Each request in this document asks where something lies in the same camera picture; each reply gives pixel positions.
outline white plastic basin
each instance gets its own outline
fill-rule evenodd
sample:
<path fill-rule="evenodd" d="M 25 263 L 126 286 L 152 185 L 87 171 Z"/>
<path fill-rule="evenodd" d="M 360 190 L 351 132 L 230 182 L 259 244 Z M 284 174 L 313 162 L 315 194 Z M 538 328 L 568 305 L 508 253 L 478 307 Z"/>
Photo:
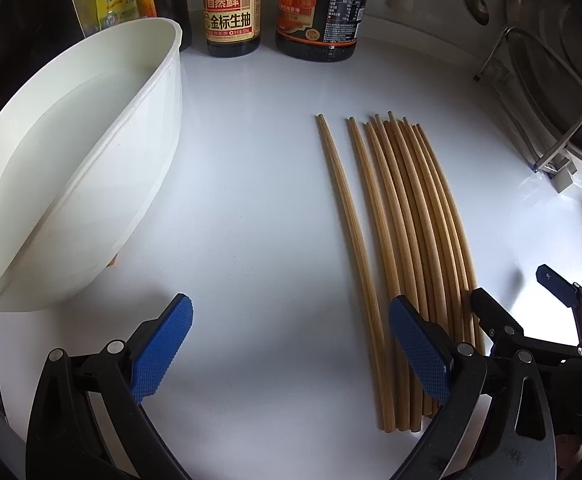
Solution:
<path fill-rule="evenodd" d="M 180 39 L 164 18 L 108 28 L 0 112 L 0 311 L 71 297 L 144 216 L 180 136 Z"/>

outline wooden chopstick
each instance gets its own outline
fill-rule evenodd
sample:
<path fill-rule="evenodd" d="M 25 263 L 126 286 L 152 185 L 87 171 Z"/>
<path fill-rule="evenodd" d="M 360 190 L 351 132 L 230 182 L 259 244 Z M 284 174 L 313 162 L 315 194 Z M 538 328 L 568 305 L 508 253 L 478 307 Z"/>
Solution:
<path fill-rule="evenodd" d="M 424 241 L 427 245 L 427 254 L 429 256 L 429 266 L 431 268 L 431 278 L 433 280 L 433 300 L 436 305 L 436 322 L 445 332 L 449 333 L 449 323 L 446 317 L 446 298 L 444 297 L 444 280 L 442 278 L 442 267 L 440 265 L 440 258 L 437 254 L 436 236 L 433 231 L 433 223 L 431 222 L 431 215 L 427 208 L 427 202 L 424 198 L 424 192 L 420 181 L 418 180 L 418 173 L 414 162 L 409 153 L 409 149 L 404 140 L 404 136 L 400 129 L 398 122 L 389 112 L 389 121 L 391 121 L 391 130 L 395 135 L 398 147 L 402 153 L 402 160 L 406 165 L 406 170 L 409 175 L 409 181 L 415 196 L 415 202 L 420 214 L 420 221 L 422 222 L 422 230 L 424 232 Z"/>
<path fill-rule="evenodd" d="M 453 339 L 456 343 L 461 343 L 464 341 L 464 319 L 462 318 L 462 298 L 460 295 L 460 282 L 458 279 L 457 269 L 455 267 L 455 259 L 453 258 L 453 250 L 451 245 L 451 235 L 449 234 L 449 228 L 446 224 L 446 219 L 444 218 L 444 211 L 442 209 L 442 202 L 437 191 L 436 184 L 434 182 L 431 158 L 427 158 L 422 146 L 420 144 L 420 139 L 418 139 L 419 132 L 416 133 L 417 128 L 413 128 L 407 118 L 402 119 L 404 124 L 404 133 L 407 142 L 410 143 L 413 153 L 415 154 L 418 165 L 420 166 L 420 173 L 424 181 L 424 186 L 429 195 L 429 210 L 435 221 L 437 235 L 436 241 L 438 241 L 437 251 L 440 258 L 440 262 L 444 266 L 445 273 L 443 274 L 444 293 L 446 294 L 446 314 L 448 317 L 453 319 L 453 323 L 449 323 L 449 329 L 453 327 Z"/>
<path fill-rule="evenodd" d="M 436 415 L 437 410 L 439 410 L 440 404 L 437 399 L 433 399 L 433 409 L 431 410 L 431 418 Z"/>
<path fill-rule="evenodd" d="M 378 140 L 378 135 L 373 129 L 371 123 L 365 124 L 365 131 L 369 137 L 370 144 L 373 146 L 373 152 L 375 153 L 375 159 L 380 170 L 380 175 L 382 176 L 383 183 L 385 184 L 387 200 L 389 202 L 389 208 L 391 209 L 391 216 L 393 218 L 395 237 L 398 244 L 402 269 L 404 271 L 403 275 L 405 282 L 405 295 L 413 304 L 415 309 L 419 310 L 420 296 L 418 296 L 418 293 L 420 288 L 417 285 L 417 271 L 414 269 L 417 268 L 420 261 L 420 252 L 418 251 L 418 241 L 415 238 L 415 231 L 413 229 L 413 218 L 411 218 L 411 211 L 408 208 L 408 205 L 407 207 L 402 206 L 402 200 L 404 199 L 404 184 L 402 184 L 402 179 L 400 178 L 399 173 L 398 180 L 393 179 L 389 162 L 387 162 L 387 158 L 389 158 L 389 161 L 391 161 L 391 157 L 393 155 L 393 153 L 390 151 L 390 147 L 388 154 L 389 156 L 387 157 L 385 152 L 383 152 L 380 141 Z M 423 301 L 424 309 L 426 309 L 426 298 L 423 298 Z M 406 372 L 405 370 L 401 370 L 401 377 L 409 377 L 408 370 L 406 370 Z M 419 383 L 417 383 L 413 384 L 409 389 L 411 391 L 411 398 L 409 401 L 409 413 L 411 414 L 409 418 L 409 427 L 411 428 L 411 431 L 420 431 L 416 428 L 421 428 L 422 388 Z"/>
<path fill-rule="evenodd" d="M 362 140 L 360 130 L 357 128 L 356 120 L 351 117 L 347 121 L 349 133 L 353 139 L 353 144 L 356 147 L 357 156 L 362 166 L 362 173 L 367 184 L 367 191 L 371 199 L 371 207 L 373 209 L 373 217 L 375 218 L 375 227 L 377 230 L 378 239 L 382 253 L 382 260 L 385 266 L 386 287 L 389 293 L 389 299 L 400 295 L 400 282 L 398 279 L 398 269 L 395 265 L 395 255 L 393 253 L 393 245 L 391 243 L 391 234 L 389 233 L 389 224 L 386 219 L 385 210 L 380 197 L 380 189 L 373 168 L 369 153 Z M 395 348 L 395 356 L 398 368 L 397 389 L 394 391 L 393 400 L 395 403 L 395 423 L 397 429 L 406 431 L 409 428 L 409 361 L 404 355 L 401 346 L 394 343 L 394 338 L 391 337 L 387 341 L 387 348 Z"/>
<path fill-rule="evenodd" d="M 460 246 L 460 240 L 457 234 L 457 227 L 455 221 L 453 220 L 453 215 L 451 213 L 451 208 L 449 205 L 449 200 L 444 192 L 444 187 L 440 181 L 440 174 L 437 166 L 433 160 L 433 156 L 429 151 L 427 142 L 425 142 L 424 132 L 419 124 L 413 127 L 413 133 L 415 134 L 423 155 L 427 161 L 427 166 L 431 170 L 431 176 L 433 177 L 433 182 L 436 187 L 437 196 L 440 199 L 440 205 L 442 207 L 442 215 L 444 218 L 444 223 L 448 229 L 450 249 L 452 252 L 452 258 L 455 267 L 455 278 L 457 279 L 458 291 L 460 293 L 460 305 L 462 310 L 462 325 L 463 325 L 463 338 L 461 340 L 456 339 L 456 342 L 466 341 L 475 345 L 475 338 L 472 331 L 472 317 L 471 317 L 471 306 L 468 303 L 469 298 L 469 282 L 466 276 L 466 267 L 464 265 L 464 258 L 462 257 L 462 248 Z"/>
<path fill-rule="evenodd" d="M 411 215 L 411 220 L 414 229 L 415 246 L 418 248 L 418 254 L 420 259 L 420 266 L 422 267 L 422 276 L 417 277 L 418 280 L 418 294 L 425 298 L 424 307 L 420 310 L 420 315 L 423 317 L 424 321 L 436 322 L 436 305 L 433 301 L 433 284 L 431 283 L 431 269 L 429 268 L 429 256 L 427 254 L 426 243 L 424 243 L 424 233 L 422 230 L 422 222 L 420 221 L 420 214 L 418 213 L 418 205 L 415 202 L 415 195 L 413 194 L 413 189 L 409 181 L 409 175 L 407 173 L 404 160 L 402 159 L 402 153 L 398 147 L 398 143 L 395 140 L 395 134 L 393 133 L 393 127 L 389 121 L 383 122 L 385 127 L 385 132 L 391 132 L 389 136 L 389 144 L 391 150 L 393 151 L 393 159 L 396 162 L 397 172 L 401 176 L 401 181 L 404 183 L 404 202 L 401 202 L 403 209 L 408 210 L 409 215 Z"/>
<path fill-rule="evenodd" d="M 456 234 L 458 237 L 460 253 L 462 254 L 462 260 L 464 263 L 464 269 L 465 269 L 464 272 L 466 274 L 468 289 L 469 289 L 469 293 L 470 293 L 472 290 L 475 290 L 477 288 L 477 280 L 475 279 L 475 271 L 473 269 L 473 264 L 471 261 L 471 253 L 469 252 L 469 245 L 468 245 L 467 240 L 466 240 L 466 234 L 464 233 L 464 229 L 462 227 L 462 221 L 460 220 L 460 214 L 457 210 L 457 206 L 455 205 L 455 200 L 453 200 L 453 195 L 451 193 L 451 189 L 449 188 L 449 185 L 446 181 L 446 178 L 444 177 L 444 173 L 442 172 L 442 169 L 439 165 L 439 162 L 437 161 L 436 155 L 433 152 L 433 149 L 431 147 L 429 139 L 427 138 L 426 133 L 424 133 L 424 130 L 422 129 L 422 127 L 419 124 L 417 125 L 417 127 L 418 127 L 418 130 L 420 131 L 420 134 L 422 136 L 422 140 L 427 147 L 427 151 L 429 152 L 429 155 L 431 156 L 431 160 L 433 161 L 433 165 L 436 168 L 437 175 L 439 176 L 439 179 L 440 179 L 440 185 L 442 186 L 442 188 L 444 190 L 444 195 L 446 195 L 446 199 L 447 199 L 449 209 L 450 209 L 450 214 L 452 216 L 453 224 L 455 225 Z M 467 303 L 465 305 L 464 311 L 465 311 L 465 313 L 471 312 L 471 307 L 468 304 L 468 295 L 467 295 L 466 301 L 467 301 Z M 471 344 L 473 344 L 475 346 L 475 348 L 477 348 L 478 351 L 484 355 L 484 352 L 485 352 L 484 333 L 482 332 L 482 330 L 480 329 L 480 327 L 478 325 L 478 319 L 475 316 L 475 314 L 473 314 L 471 316 L 471 321 L 472 321 L 472 323 L 471 323 L 471 333 L 472 333 Z"/>
<path fill-rule="evenodd" d="M 393 385 L 389 380 L 389 367 L 385 354 L 385 334 L 382 329 L 382 319 L 380 308 L 377 304 L 375 288 L 373 288 L 373 278 L 369 264 L 369 255 L 365 247 L 362 230 L 356 215 L 356 207 L 351 197 L 351 190 L 347 183 L 347 178 L 338 156 L 338 151 L 333 142 L 331 131 L 322 114 L 318 115 L 318 128 L 327 152 L 329 163 L 337 183 L 340 200 L 344 208 L 345 217 L 349 226 L 349 234 L 353 242 L 357 270 L 360 275 L 362 294 L 369 323 L 370 343 L 373 356 L 373 367 L 377 375 L 381 418 L 383 430 L 387 433 L 395 430 L 395 413 L 393 408 Z"/>

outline blue gripper pad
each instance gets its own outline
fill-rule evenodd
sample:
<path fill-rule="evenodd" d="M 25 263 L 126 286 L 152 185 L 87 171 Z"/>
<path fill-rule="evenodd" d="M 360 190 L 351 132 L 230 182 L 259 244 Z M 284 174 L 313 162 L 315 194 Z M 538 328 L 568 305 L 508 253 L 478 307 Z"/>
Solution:
<path fill-rule="evenodd" d="M 179 296 L 181 297 L 176 297 L 178 303 L 169 306 L 170 312 L 161 320 L 151 339 L 133 360 L 131 394 L 138 404 L 158 390 L 193 323 L 191 300 L 185 295 Z"/>
<path fill-rule="evenodd" d="M 539 266 L 535 271 L 535 278 L 540 285 L 566 306 L 569 308 L 578 307 L 580 303 L 578 301 L 578 290 L 551 267 L 546 264 Z"/>
<path fill-rule="evenodd" d="M 450 367 L 424 327 L 415 319 L 420 316 L 404 296 L 389 306 L 391 332 L 398 340 L 409 364 L 428 396 L 445 404 L 451 394 Z"/>

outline metal spoon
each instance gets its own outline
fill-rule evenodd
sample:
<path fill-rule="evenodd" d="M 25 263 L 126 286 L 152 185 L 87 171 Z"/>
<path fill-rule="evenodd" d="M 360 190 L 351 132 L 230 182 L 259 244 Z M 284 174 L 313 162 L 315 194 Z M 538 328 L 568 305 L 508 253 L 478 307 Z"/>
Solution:
<path fill-rule="evenodd" d="M 484 0 L 464 0 L 466 10 L 468 10 L 474 17 L 475 21 L 480 25 L 488 23 L 488 7 Z"/>

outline water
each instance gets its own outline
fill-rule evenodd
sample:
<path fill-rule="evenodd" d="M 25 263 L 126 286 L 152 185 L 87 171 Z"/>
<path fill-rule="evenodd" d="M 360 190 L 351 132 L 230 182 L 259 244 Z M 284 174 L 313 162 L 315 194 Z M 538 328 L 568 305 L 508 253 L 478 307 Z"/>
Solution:
<path fill-rule="evenodd" d="M 0 276 L 55 196 L 152 73 L 137 68 L 90 79 L 33 124 L 0 179 Z"/>

